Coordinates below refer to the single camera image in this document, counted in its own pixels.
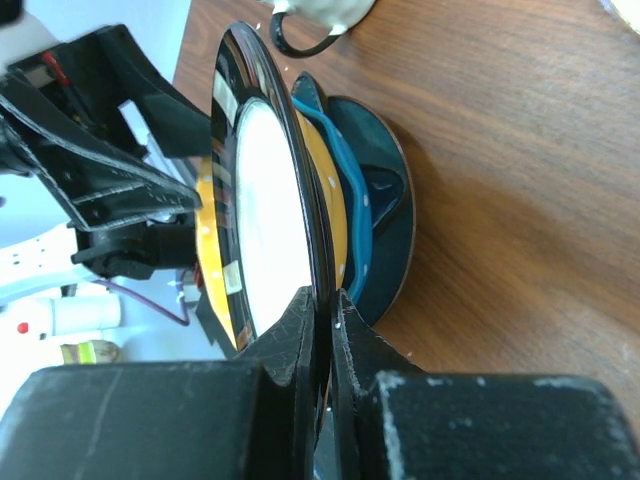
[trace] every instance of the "white cup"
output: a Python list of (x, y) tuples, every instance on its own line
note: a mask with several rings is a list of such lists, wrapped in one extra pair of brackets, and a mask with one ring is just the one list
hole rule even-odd
[[(362, 20), (375, 0), (260, 0), (273, 6), (270, 33), (271, 41), (283, 54), (293, 58), (316, 55), (335, 42), (340, 35)], [(326, 27), (329, 35), (314, 47), (299, 50), (285, 39), (282, 29), (284, 18), (300, 15), (311, 22)]]

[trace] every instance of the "wooden table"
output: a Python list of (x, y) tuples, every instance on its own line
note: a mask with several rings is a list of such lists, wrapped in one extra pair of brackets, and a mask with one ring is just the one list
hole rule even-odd
[[(269, 18), (192, 0), (175, 85), (209, 112), (225, 27)], [(415, 255), (377, 331), (430, 371), (596, 377), (640, 432), (640, 38), (597, 0), (378, 0), (325, 53), (274, 56), (403, 127)]]

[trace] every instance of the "purple wire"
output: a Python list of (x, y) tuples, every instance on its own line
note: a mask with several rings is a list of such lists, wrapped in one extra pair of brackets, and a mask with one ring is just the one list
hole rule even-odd
[[(169, 320), (172, 320), (172, 321), (176, 322), (178, 325), (182, 325), (183, 327), (189, 326), (190, 321), (189, 321), (189, 316), (187, 315), (187, 308), (186, 308), (186, 304), (184, 302), (184, 298), (180, 299), (180, 300), (182, 300), (182, 304), (184, 305), (184, 307), (182, 309), (182, 312), (185, 314), (185, 317), (183, 319), (183, 318), (178, 317), (174, 313), (170, 312), (166, 308), (161, 307), (157, 303), (149, 300), (147, 297), (144, 297), (144, 296), (140, 295), (138, 292), (134, 292), (130, 288), (123, 287), (122, 285), (118, 285), (117, 283), (110, 282), (109, 280), (95, 280), (93, 283), (95, 283), (97, 285), (102, 285), (103, 287), (106, 287), (106, 288), (108, 288), (110, 290), (114, 290), (116, 292), (123, 293), (123, 294), (127, 295), (128, 297), (131, 297), (134, 300), (137, 300), (138, 302), (142, 303), (143, 305), (146, 305), (151, 310), (154, 310), (154, 311), (158, 312), (159, 314), (164, 315)], [(180, 283), (179, 291), (182, 292), (182, 283)]]

